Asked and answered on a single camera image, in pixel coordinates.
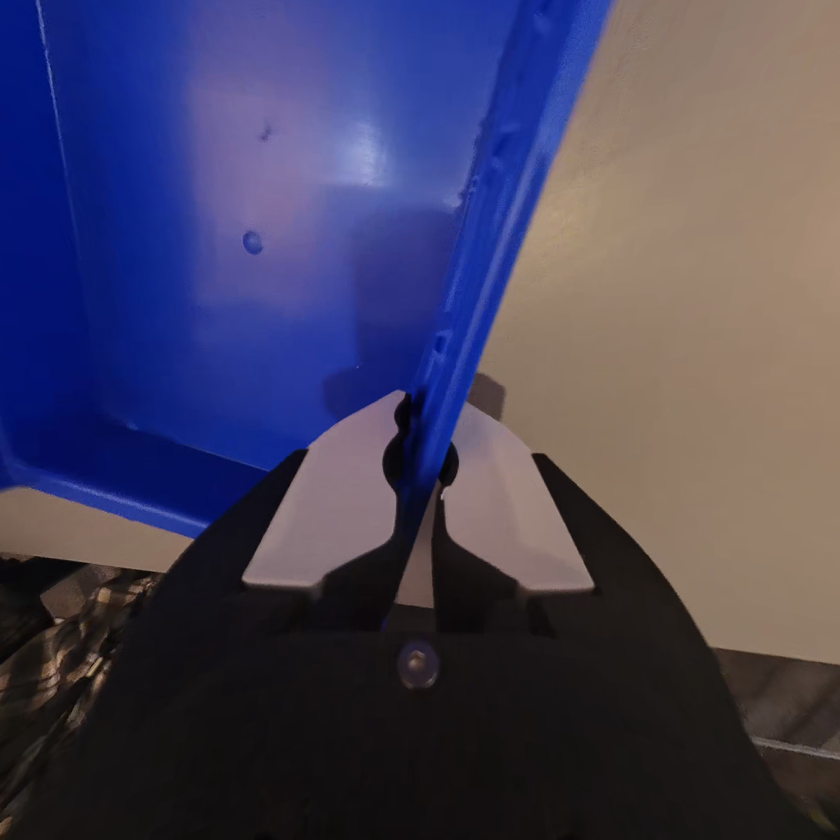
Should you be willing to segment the blue plastic bin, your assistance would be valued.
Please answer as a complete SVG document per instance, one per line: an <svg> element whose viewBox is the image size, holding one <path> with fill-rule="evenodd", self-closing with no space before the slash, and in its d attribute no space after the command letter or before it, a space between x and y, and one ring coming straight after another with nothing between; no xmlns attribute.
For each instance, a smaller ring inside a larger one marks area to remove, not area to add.
<svg viewBox="0 0 840 840"><path fill-rule="evenodd" d="M2 2L2 489L242 574L394 391L419 520L613 2Z"/></svg>

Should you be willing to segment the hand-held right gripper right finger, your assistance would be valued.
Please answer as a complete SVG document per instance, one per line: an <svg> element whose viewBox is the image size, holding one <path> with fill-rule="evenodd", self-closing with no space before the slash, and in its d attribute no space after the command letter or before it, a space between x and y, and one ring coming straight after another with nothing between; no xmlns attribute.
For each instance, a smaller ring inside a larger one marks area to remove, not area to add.
<svg viewBox="0 0 840 840"><path fill-rule="evenodd" d="M545 597L594 593L531 449L472 405L450 448L430 549L437 630L483 632Z"/></svg>

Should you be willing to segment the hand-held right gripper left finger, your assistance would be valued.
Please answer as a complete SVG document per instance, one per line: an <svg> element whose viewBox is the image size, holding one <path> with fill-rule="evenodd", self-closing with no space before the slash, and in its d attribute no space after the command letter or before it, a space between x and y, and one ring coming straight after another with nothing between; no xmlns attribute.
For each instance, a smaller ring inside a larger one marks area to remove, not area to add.
<svg viewBox="0 0 840 840"><path fill-rule="evenodd" d="M411 552L392 482L411 397L394 391L313 441L242 574L245 587L309 602L315 623L382 628Z"/></svg>

